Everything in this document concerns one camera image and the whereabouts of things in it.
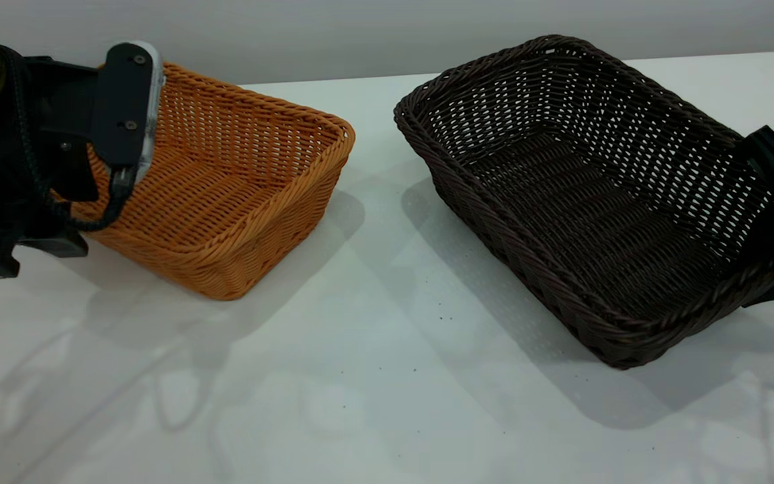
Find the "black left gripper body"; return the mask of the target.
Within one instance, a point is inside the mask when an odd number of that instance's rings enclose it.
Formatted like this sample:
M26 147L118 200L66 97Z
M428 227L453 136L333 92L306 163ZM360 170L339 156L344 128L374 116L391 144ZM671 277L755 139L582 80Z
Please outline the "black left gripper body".
M98 71L0 47L0 197L24 199L24 236L40 227L98 232L71 203L95 201L89 168Z

